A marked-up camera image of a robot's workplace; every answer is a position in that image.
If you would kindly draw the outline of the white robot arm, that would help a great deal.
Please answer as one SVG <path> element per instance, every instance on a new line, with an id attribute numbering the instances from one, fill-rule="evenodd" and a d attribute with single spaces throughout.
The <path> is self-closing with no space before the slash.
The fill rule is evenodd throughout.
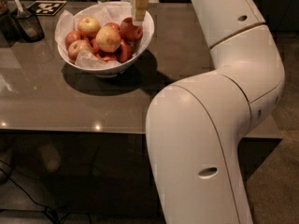
<path id="1" fill-rule="evenodd" d="M 253 224 L 238 144 L 273 111 L 285 72 L 252 0 L 191 0 L 214 63 L 163 88 L 146 117 L 167 224 Z"/>

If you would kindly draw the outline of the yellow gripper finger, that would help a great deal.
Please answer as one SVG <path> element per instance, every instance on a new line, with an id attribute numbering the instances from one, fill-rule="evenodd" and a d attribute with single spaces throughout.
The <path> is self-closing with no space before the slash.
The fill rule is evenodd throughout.
<path id="1" fill-rule="evenodd" d="M 139 26 L 145 19 L 149 0 L 130 0 L 130 3 L 133 25 Z"/>

